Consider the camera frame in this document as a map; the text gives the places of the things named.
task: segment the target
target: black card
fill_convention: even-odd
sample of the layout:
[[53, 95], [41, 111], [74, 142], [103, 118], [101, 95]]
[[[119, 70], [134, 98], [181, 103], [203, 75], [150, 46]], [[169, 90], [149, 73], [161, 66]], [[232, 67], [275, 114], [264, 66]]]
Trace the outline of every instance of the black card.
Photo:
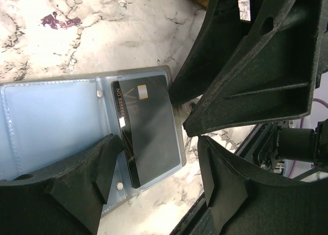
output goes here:
[[112, 90], [131, 182], [139, 188], [181, 162], [167, 80], [115, 81]]

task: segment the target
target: screw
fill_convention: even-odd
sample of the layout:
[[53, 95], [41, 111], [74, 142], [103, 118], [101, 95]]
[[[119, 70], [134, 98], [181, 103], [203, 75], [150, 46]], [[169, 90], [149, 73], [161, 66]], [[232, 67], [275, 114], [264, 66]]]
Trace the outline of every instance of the screw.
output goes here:
[[102, 92], [102, 90], [97, 90], [97, 97], [98, 98], [102, 98], [104, 95], [104, 93]]
[[123, 189], [123, 183], [118, 182], [118, 183], [116, 184], [116, 188], [117, 188], [118, 190], [122, 190], [122, 189]]

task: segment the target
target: dark red stain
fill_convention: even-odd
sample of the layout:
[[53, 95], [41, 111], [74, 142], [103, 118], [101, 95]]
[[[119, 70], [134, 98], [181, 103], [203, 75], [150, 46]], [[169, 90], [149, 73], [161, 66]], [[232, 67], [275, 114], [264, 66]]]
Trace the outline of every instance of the dark red stain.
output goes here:
[[53, 12], [52, 14], [49, 14], [48, 16], [45, 16], [44, 18], [41, 19], [42, 25], [48, 24], [52, 29], [58, 29], [58, 25], [63, 28], [67, 29], [71, 26], [77, 26], [81, 24], [81, 19], [79, 17], [69, 19], [67, 21], [59, 21], [57, 19], [57, 12]]

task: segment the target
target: marble surface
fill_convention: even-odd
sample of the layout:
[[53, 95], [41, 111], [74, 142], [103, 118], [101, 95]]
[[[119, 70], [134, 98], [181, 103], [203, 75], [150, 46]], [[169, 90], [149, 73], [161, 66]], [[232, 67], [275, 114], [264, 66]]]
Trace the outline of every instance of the marble surface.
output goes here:
[[[0, 83], [169, 65], [173, 78], [199, 32], [205, 10], [190, 0], [0, 0]], [[247, 0], [241, 17], [249, 19]], [[41, 19], [75, 17], [52, 29]], [[252, 129], [210, 133], [231, 152]], [[98, 234], [169, 234], [202, 193], [196, 138], [187, 164], [100, 221]]]

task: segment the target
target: purple cable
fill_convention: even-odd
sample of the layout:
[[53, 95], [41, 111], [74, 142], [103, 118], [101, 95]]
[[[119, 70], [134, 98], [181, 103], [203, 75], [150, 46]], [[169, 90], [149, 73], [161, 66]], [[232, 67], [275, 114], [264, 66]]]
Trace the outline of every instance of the purple cable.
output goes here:
[[[328, 103], [327, 103], [326, 101], [320, 99], [320, 98], [314, 98], [314, 99], [313, 99], [313, 102], [320, 103], [320, 104], [322, 104], [323, 106], [325, 106], [325, 107], [328, 109]], [[303, 128], [303, 125], [304, 125], [304, 117], [301, 119], [301, 124], [300, 124], [299, 128], [302, 129], [302, 128]], [[292, 169], [291, 169], [291, 171], [289, 172], [287, 178], [289, 178], [290, 175], [292, 175], [292, 173], [294, 172], [294, 169], [295, 169], [295, 162], [296, 162], [296, 161], [293, 161]]]

